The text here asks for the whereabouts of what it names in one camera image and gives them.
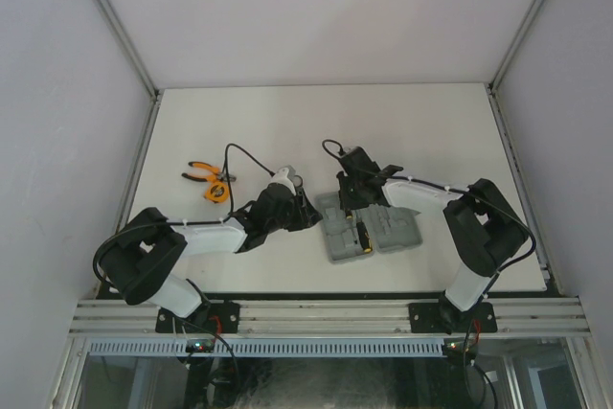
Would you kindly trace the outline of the grey plastic tool case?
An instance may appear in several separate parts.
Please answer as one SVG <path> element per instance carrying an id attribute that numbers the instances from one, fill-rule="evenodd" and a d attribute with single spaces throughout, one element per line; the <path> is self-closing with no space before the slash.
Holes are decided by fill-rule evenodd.
<path id="1" fill-rule="evenodd" d="M 416 220 L 418 212 L 405 208 L 371 205 L 352 211 L 353 222 L 347 221 L 341 208 L 339 193 L 324 193 L 315 198 L 315 208 L 321 213 L 322 232 L 332 263 L 354 261 L 374 253 L 391 254 L 422 245 Z M 373 244 L 365 254 L 359 243 L 356 222 L 362 220 Z"/>

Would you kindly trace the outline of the orange handled pliers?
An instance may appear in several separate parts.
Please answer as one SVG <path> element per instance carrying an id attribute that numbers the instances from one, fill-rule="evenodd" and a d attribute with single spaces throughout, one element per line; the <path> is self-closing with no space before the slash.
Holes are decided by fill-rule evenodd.
<path id="1" fill-rule="evenodd" d="M 237 180 L 237 178 L 233 174 L 227 173 L 222 168 L 210 165 L 206 162 L 190 161 L 188 163 L 188 167 L 191 170 L 188 172 L 183 172 L 181 176 L 193 182 L 232 183 Z"/>

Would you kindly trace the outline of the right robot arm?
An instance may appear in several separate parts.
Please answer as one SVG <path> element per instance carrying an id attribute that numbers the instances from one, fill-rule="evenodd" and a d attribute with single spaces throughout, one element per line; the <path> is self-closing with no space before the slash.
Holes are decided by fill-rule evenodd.
<path id="1" fill-rule="evenodd" d="M 328 155 L 342 168 L 336 177 L 343 208 L 378 205 L 443 215 L 461 260 L 438 301 L 439 323 L 447 333 L 471 324 L 474 309 L 500 275 L 535 252 L 533 232 L 488 179 L 454 187 L 411 176 L 397 165 L 381 168 L 362 147 L 339 147 Z"/>

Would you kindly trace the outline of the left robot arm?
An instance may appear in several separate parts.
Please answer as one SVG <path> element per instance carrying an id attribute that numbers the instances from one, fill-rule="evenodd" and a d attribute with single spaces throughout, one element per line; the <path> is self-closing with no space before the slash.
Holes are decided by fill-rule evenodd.
<path id="1" fill-rule="evenodd" d="M 187 331 L 198 332 L 209 323 L 210 301 L 195 282 L 172 274 L 181 258 L 245 253 L 277 231 L 303 231 L 321 220 L 303 188 L 290 190 L 278 183 L 216 221 L 171 222 L 149 207 L 101 244 L 93 270 L 128 305 L 156 305 L 173 314 Z"/>

